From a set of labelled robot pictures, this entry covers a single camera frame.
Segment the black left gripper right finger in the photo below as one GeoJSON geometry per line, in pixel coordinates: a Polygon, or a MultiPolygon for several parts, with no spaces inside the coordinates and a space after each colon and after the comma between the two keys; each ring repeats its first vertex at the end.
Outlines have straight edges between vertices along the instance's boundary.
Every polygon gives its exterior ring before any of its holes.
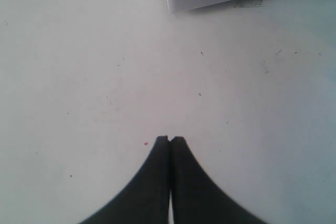
{"type": "Polygon", "coordinates": [[[181,136],[170,141],[170,176],[174,223],[264,223],[211,180],[181,136]]]}

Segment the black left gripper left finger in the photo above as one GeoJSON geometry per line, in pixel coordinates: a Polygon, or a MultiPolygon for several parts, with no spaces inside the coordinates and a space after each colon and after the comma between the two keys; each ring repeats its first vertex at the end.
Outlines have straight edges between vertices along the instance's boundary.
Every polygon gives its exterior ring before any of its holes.
{"type": "Polygon", "coordinates": [[[170,141],[159,136],[135,176],[83,223],[168,223],[170,141]]]}

